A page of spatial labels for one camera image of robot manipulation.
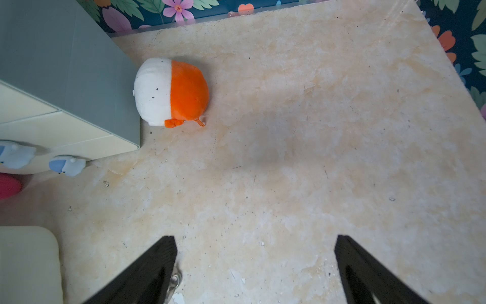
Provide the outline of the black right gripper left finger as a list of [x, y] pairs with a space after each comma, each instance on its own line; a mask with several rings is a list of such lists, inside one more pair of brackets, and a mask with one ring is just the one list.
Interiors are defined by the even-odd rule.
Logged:
[[137, 260], [86, 303], [168, 303], [177, 286], [173, 283], [177, 245], [173, 236], [163, 236]]

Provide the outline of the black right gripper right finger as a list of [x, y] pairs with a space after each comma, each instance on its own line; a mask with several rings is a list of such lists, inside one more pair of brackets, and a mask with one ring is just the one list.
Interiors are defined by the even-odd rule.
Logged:
[[426, 303], [352, 237], [339, 235], [334, 248], [348, 303]]

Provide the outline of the white storage tray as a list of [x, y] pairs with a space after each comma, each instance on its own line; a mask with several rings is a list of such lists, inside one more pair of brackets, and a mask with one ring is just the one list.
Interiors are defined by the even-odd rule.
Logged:
[[1, 227], [1, 303], [63, 303], [59, 245], [51, 231]]

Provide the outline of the pale blue drawer box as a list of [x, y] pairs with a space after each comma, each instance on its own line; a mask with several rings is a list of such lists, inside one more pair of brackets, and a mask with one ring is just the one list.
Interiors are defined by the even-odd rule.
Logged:
[[1, 141], [37, 149], [37, 174], [70, 155], [87, 161], [140, 148], [137, 68], [87, 13], [95, 2], [1, 2]]

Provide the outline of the blue white drawer knob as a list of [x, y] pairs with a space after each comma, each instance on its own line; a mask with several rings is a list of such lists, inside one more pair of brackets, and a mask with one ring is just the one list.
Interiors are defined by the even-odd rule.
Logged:
[[70, 155], [59, 155], [52, 158], [48, 165], [51, 171], [69, 177], [75, 177], [85, 169], [86, 161]]

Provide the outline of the pink white plush toy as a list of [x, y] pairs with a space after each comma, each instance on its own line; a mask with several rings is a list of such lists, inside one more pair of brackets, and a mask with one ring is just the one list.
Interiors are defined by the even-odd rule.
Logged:
[[22, 183], [8, 174], [0, 174], [0, 200], [7, 199], [18, 194], [22, 190]]

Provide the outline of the orange white plush ball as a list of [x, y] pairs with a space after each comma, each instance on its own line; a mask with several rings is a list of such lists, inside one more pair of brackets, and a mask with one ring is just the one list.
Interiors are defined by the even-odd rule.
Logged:
[[209, 87], [199, 68], [168, 58], [150, 58], [137, 71], [133, 95], [141, 119], [152, 127], [175, 128], [200, 120], [209, 101]]

